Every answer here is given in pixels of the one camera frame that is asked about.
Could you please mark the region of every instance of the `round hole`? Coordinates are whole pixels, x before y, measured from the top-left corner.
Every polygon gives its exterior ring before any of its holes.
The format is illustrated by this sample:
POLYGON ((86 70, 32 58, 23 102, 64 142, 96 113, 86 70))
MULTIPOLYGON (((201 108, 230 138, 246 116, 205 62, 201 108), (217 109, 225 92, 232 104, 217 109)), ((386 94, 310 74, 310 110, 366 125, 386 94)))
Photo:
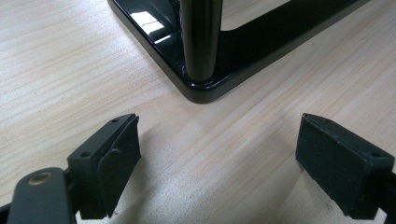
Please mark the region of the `round hole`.
POLYGON ((32 186, 44 184, 45 182, 49 181, 51 178, 52 178, 51 172, 40 173, 38 175, 32 176, 28 180, 28 184, 32 186))
POLYGON ((83 152, 81 153, 81 157, 89 157, 91 155, 91 152, 83 152))
POLYGON ((381 157, 381 155, 379 155, 379 153, 376 153, 376 152, 373 152, 373 153, 371 154, 371 156, 372 156, 372 157, 381 157))

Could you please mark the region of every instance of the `black monitor stand base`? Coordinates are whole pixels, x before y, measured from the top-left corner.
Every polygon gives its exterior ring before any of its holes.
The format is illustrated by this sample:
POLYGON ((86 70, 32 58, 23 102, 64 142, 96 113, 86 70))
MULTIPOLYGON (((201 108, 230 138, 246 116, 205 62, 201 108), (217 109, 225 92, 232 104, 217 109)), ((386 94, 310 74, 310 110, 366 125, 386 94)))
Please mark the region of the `black monitor stand base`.
POLYGON ((368 1, 291 0, 231 31, 220 30, 222 0, 108 3, 179 90, 205 104, 368 1))

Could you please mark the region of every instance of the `black metal arm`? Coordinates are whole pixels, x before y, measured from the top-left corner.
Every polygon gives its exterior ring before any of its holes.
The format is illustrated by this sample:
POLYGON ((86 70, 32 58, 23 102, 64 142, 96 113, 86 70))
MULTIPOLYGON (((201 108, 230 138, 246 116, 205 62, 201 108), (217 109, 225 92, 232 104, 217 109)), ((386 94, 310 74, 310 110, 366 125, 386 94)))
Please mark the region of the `black metal arm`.
POLYGON ((112 216, 140 159, 136 115, 108 122, 68 158, 69 168, 46 168, 20 180, 0 223, 70 224, 112 216))

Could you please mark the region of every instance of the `light wood surface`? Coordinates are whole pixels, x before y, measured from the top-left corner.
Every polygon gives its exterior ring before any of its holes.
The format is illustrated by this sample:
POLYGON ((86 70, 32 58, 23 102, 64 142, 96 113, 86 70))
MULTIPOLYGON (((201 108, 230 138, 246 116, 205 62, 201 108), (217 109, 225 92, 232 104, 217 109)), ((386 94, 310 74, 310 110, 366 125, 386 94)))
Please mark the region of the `light wood surface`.
POLYGON ((236 29, 287 2, 289 0, 223 0, 221 30, 236 29))
POLYGON ((307 112, 396 156, 396 1, 371 1, 208 105, 183 97, 105 0, 2 1, 0 15, 0 204, 136 113, 143 158, 115 216, 81 223, 383 223, 344 217, 294 149, 307 112))

